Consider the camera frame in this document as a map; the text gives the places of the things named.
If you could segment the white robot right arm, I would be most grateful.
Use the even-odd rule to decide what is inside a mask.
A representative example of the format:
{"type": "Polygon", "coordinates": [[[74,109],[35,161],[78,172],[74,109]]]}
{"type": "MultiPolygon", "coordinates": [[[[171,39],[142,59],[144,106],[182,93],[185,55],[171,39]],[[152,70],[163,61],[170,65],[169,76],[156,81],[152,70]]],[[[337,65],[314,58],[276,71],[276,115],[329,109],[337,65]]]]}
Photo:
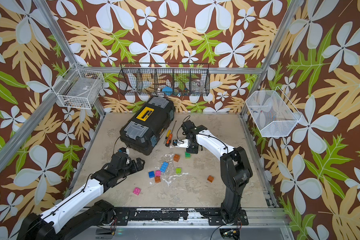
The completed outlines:
{"type": "Polygon", "coordinates": [[[226,144],[205,126],[195,126],[190,120],[184,121],[181,129],[186,138],[178,141],[178,147],[185,148],[190,154],[197,154],[199,147],[203,147],[220,161],[221,179],[226,186],[225,198],[221,203],[221,216],[225,223],[233,222],[240,216],[244,188],[253,176],[245,149],[226,144]]]}

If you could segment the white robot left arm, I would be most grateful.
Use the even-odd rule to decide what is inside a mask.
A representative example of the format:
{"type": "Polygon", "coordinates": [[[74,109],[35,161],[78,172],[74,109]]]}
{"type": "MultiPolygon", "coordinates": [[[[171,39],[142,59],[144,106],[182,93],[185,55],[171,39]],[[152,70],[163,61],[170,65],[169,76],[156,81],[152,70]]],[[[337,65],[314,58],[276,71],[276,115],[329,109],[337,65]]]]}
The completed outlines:
{"type": "Polygon", "coordinates": [[[85,212],[81,210],[107,190],[119,185],[127,176],[144,169],[141,158],[132,160],[124,148],[111,161],[88,176],[86,183],[68,198],[43,213],[29,214],[18,231],[19,240],[71,240],[91,226],[108,226],[114,230],[118,221],[114,206],[99,200],[85,212]]]}

